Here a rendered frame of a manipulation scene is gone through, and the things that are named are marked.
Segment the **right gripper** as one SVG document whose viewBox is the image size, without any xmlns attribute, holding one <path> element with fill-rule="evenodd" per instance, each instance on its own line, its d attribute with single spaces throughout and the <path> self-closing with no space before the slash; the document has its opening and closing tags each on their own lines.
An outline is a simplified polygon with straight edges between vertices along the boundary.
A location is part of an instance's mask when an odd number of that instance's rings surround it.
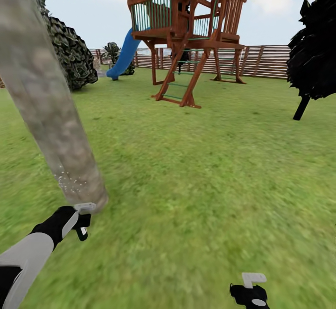
<svg viewBox="0 0 336 309">
<path fill-rule="evenodd" d="M 267 300 L 265 292 L 261 286 L 253 286 L 252 288 L 245 288 L 244 285 L 233 285 L 231 284 L 230 294 L 234 297 L 237 304 L 246 305 L 245 298 L 248 294 L 255 294 L 260 296 L 264 301 Z"/>
</svg>

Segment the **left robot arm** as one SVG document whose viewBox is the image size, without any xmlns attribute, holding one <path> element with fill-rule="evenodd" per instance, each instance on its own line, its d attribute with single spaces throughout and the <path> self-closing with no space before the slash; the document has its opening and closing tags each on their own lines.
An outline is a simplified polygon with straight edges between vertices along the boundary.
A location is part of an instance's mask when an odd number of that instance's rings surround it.
<svg viewBox="0 0 336 309">
<path fill-rule="evenodd" d="M 61 207 L 10 249 L 0 254 L 0 309 L 18 309 L 43 265 L 71 229 L 90 226 L 93 202 Z"/>
</svg>

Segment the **pesticide atomizer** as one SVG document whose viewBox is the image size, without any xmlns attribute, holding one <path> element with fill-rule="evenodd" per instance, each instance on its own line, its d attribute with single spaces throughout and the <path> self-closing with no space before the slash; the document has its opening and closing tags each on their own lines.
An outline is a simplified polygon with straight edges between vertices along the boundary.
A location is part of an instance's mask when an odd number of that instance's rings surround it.
<svg viewBox="0 0 336 309">
<path fill-rule="evenodd" d="M 80 227 L 76 229 L 80 241 L 85 241 L 88 238 L 86 227 Z"/>
</svg>

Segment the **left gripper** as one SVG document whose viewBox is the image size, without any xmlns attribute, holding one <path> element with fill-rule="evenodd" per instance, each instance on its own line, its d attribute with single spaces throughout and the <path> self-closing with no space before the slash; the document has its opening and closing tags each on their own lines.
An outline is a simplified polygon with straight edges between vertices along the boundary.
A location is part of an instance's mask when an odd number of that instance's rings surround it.
<svg viewBox="0 0 336 309">
<path fill-rule="evenodd" d="M 91 221 L 91 214 L 84 214 L 84 215 L 79 214 L 79 220 L 77 222 L 77 225 L 74 226 L 72 229 L 76 230 L 77 228 L 80 227 L 90 226 L 90 221 Z"/>
</svg>

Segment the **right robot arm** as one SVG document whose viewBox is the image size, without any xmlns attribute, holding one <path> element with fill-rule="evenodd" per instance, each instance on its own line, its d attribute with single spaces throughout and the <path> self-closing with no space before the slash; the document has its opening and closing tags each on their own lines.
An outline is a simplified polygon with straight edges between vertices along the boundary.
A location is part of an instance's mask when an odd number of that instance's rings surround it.
<svg viewBox="0 0 336 309">
<path fill-rule="evenodd" d="M 229 290 L 237 304 L 245 305 L 246 309 L 267 309 L 267 297 L 261 286 L 252 286 L 252 282 L 266 282 L 262 273 L 242 272 L 243 285 L 231 284 Z"/>
</svg>

